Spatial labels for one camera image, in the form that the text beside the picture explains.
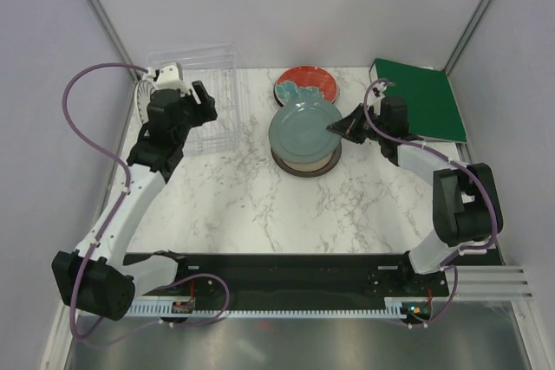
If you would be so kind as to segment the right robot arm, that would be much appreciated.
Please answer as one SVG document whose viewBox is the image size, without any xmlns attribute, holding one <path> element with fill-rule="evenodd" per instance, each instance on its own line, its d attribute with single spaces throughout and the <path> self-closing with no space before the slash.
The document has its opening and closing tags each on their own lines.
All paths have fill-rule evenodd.
<svg viewBox="0 0 555 370">
<path fill-rule="evenodd" d="M 408 106 L 368 88 L 341 111 L 322 99 L 264 108 L 238 148 L 198 159 L 198 250 L 265 254 L 401 254 L 399 289 L 417 295 L 428 273 L 481 255 L 502 216 L 489 166 L 451 159 L 408 131 Z"/>
</svg>

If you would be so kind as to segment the brown rimmed cream plate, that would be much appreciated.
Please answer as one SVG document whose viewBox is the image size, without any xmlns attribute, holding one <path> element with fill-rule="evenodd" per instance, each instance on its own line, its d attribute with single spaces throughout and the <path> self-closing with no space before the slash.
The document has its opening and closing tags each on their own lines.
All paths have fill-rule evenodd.
<svg viewBox="0 0 555 370">
<path fill-rule="evenodd" d="M 342 156 L 342 146 L 339 145 L 328 157 L 309 164 L 288 163 L 281 159 L 273 150 L 271 150 L 271 156 L 280 169 L 292 176 L 299 178 L 317 178 L 332 171 L 337 166 Z"/>
</svg>

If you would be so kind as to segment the red and teal floral plate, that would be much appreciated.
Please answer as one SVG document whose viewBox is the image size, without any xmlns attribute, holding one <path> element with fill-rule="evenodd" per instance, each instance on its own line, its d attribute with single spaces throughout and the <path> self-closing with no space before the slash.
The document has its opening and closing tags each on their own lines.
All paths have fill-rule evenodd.
<svg viewBox="0 0 555 370">
<path fill-rule="evenodd" d="M 275 81 L 274 99 L 279 106 L 290 101 L 319 96 L 334 103 L 339 87 L 331 73 L 323 68 L 301 65 L 285 70 Z"/>
</svg>

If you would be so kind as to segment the white blue striped plate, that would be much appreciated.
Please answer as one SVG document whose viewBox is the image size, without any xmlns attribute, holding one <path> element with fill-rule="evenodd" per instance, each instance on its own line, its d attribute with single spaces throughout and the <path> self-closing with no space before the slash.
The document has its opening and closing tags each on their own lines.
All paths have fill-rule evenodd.
<svg viewBox="0 0 555 370">
<path fill-rule="evenodd" d="M 150 80 L 140 80 L 134 88 L 134 112 L 141 125 L 148 122 L 147 106 L 156 87 Z"/>
</svg>

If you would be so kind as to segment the teal green plate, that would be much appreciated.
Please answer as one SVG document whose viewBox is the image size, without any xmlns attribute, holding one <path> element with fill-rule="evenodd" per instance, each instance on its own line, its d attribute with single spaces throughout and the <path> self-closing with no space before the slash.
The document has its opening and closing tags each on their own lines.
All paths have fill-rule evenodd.
<svg viewBox="0 0 555 370">
<path fill-rule="evenodd" d="M 269 125 L 271 150 L 284 161 L 308 165 L 325 159 L 340 145 L 341 137 L 328 126 L 343 117 L 326 100 L 290 102 L 281 107 Z"/>
</svg>

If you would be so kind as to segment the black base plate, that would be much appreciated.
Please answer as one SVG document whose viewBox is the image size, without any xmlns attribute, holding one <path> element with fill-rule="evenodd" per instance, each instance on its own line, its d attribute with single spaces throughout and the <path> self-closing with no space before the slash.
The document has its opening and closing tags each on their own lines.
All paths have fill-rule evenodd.
<svg viewBox="0 0 555 370">
<path fill-rule="evenodd" d="M 308 312 L 384 308 L 388 297 L 447 296 L 441 272 L 418 275 L 408 257 L 381 255 L 126 254 L 126 266 L 169 257 L 175 288 L 156 295 L 193 295 L 197 311 Z"/>
</svg>

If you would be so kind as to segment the aluminium frame rail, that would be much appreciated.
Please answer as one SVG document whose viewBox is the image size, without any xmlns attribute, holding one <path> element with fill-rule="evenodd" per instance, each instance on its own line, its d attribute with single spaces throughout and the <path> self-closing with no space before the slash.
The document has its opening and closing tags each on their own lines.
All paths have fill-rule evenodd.
<svg viewBox="0 0 555 370">
<path fill-rule="evenodd" d="M 479 260 L 476 256 L 471 256 L 467 260 L 459 260 L 455 264 L 446 267 L 441 272 L 446 277 L 446 285 L 449 291 L 447 296 L 436 297 L 427 295 L 424 298 L 413 297 L 388 297 L 396 299 L 412 299 L 420 300 L 431 298 L 439 301 L 448 298 L 452 293 L 460 295 L 466 300 L 505 300 L 511 298 L 528 297 L 531 291 L 528 288 L 524 271 L 519 267 L 502 266 L 496 263 L 495 256 L 488 256 L 485 262 Z M 177 283 L 173 281 L 164 287 L 158 289 L 168 289 L 177 287 Z M 144 296 L 165 296 L 156 295 L 153 290 L 140 295 L 135 299 Z M 189 296 L 194 299 L 193 295 L 169 295 L 169 296 Z"/>
</svg>

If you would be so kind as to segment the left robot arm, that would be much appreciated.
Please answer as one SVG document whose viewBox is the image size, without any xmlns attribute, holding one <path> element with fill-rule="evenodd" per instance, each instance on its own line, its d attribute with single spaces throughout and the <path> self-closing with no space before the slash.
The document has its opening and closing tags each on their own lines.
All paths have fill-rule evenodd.
<svg viewBox="0 0 555 370">
<path fill-rule="evenodd" d="M 188 93 L 157 90 L 147 105 L 148 121 L 123 163 L 124 184 L 93 226 L 70 253 L 60 251 L 52 262 L 55 281 L 71 312 L 88 312 L 118 321 L 133 300 L 163 287 L 183 294 L 190 274 L 174 254 L 157 252 L 125 264 L 127 247 L 148 207 L 167 185 L 183 158 L 190 131 L 217 119 L 215 100 L 201 81 Z"/>
</svg>

